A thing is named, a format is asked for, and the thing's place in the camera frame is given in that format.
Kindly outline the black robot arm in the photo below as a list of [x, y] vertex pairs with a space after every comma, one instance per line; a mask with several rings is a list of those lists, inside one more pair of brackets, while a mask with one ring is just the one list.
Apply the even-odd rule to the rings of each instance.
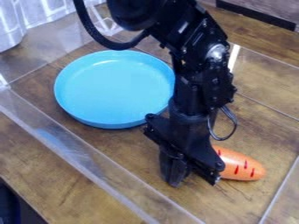
[[236, 117], [227, 104], [236, 88], [228, 68], [226, 32], [195, 0], [107, 0], [115, 22], [129, 31], [146, 31], [170, 49], [175, 86], [170, 116], [146, 116], [144, 134], [160, 147], [163, 180], [178, 186], [191, 172], [210, 184], [226, 165], [211, 146], [220, 140], [212, 128], [219, 112]]

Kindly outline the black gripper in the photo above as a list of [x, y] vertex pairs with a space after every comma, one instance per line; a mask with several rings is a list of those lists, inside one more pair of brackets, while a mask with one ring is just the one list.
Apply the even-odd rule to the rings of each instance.
[[208, 125], [214, 125], [218, 112], [210, 115], [186, 115], [168, 104], [170, 117], [148, 114], [144, 134], [159, 145], [159, 163], [163, 180], [178, 187], [191, 172], [214, 186], [220, 181], [226, 165], [211, 146]]

